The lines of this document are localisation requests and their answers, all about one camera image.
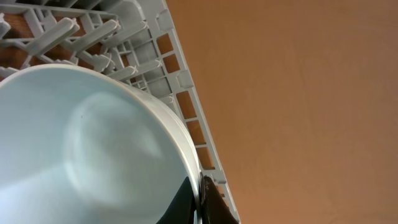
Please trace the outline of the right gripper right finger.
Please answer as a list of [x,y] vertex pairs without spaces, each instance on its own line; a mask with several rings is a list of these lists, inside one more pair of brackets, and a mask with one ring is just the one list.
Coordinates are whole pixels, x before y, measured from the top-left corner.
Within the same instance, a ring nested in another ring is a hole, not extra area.
[[201,178],[200,211],[203,224],[238,224],[211,177]]

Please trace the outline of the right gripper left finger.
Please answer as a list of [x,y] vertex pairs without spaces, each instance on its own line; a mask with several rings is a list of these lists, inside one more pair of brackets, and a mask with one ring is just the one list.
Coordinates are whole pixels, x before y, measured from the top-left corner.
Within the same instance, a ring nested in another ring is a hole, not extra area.
[[195,210],[192,186],[186,177],[166,212],[156,224],[194,224]]

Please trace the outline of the light blue bowl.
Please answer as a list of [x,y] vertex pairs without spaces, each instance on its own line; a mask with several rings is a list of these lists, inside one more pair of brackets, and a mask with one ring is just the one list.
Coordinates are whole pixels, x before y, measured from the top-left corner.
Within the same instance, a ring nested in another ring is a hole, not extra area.
[[156,97],[72,65],[1,82],[2,223],[157,223],[200,168],[180,118]]

